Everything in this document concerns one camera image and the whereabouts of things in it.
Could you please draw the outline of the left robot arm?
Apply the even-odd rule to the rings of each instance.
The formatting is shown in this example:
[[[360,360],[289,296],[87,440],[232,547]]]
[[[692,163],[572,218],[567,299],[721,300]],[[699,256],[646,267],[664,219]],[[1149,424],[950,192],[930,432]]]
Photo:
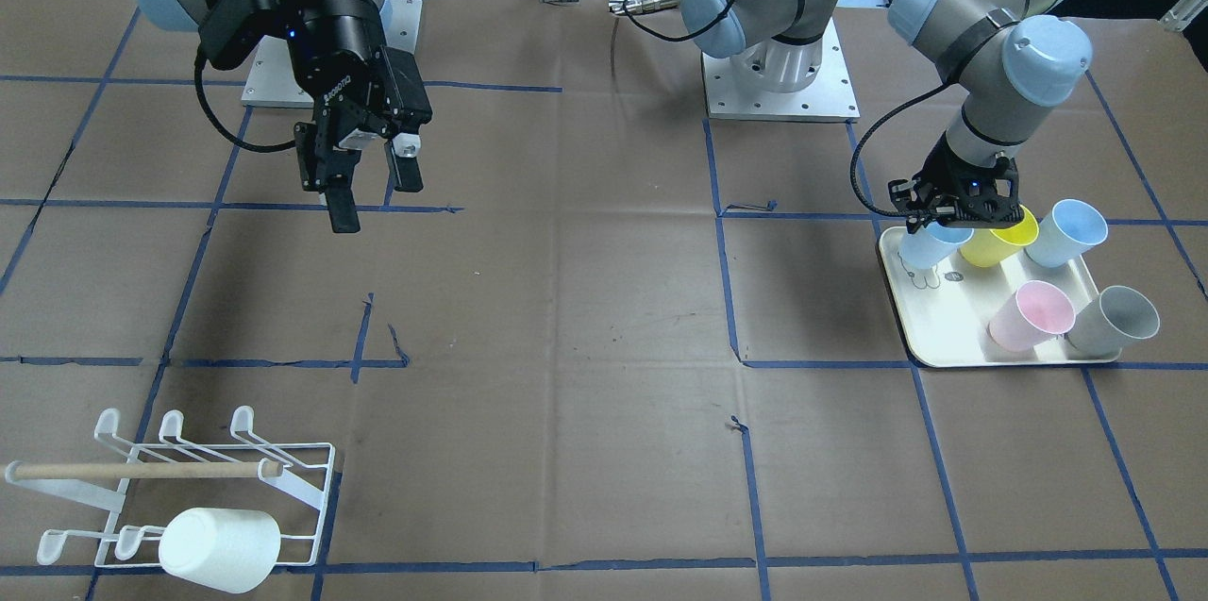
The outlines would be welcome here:
[[[1006,228],[1023,217],[1015,154],[1073,93],[1093,59],[1082,29],[1052,11],[1063,0],[892,0],[888,24],[935,65],[940,89],[966,98],[924,165],[890,181],[893,217]],[[705,56],[801,52],[819,59],[837,0],[679,0],[687,37]]]

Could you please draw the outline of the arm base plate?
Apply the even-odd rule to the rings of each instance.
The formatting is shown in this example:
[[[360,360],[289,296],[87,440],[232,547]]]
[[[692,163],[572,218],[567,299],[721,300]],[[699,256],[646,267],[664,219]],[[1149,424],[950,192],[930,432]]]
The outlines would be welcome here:
[[[712,119],[846,123],[860,118],[834,21],[820,41],[761,42],[726,59],[703,56]]]
[[[389,0],[383,10],[383,22],[387,45],[393,49],[414,52],[420,30],[420,12],[423,0]],[[302,78],[306,88],[297,84],[294,76],[294,56],[290,42],[280,37],[265,37],[260,41],[252,56],[250,72],[242,92],[242,103],[246,107],[306,109],[313,107],[310,88],[315,82],[327,82],[320,93],[332,89],[338,78],[358,71],[358,63],[352,56],[320,57],[306,65]]]

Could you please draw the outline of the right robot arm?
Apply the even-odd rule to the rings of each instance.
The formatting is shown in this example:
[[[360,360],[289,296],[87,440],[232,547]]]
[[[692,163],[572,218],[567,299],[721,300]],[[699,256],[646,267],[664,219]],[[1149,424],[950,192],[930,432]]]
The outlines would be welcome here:
[[[420,128],[432,107],[414,56],[388,42],[389,0],[137,0],[165,30],[194,30],[193,87],[207,119],[238,148],[294,151],[306,192],[327,206],[336,234],[360,231],[353,177],[362,150],[381,142],[397,192],[420,192]],[[265,37],[286,45],[294,81],[313,119],[286,142],[238,140],[217,119],[203,88],[207,68],[232,71]]]

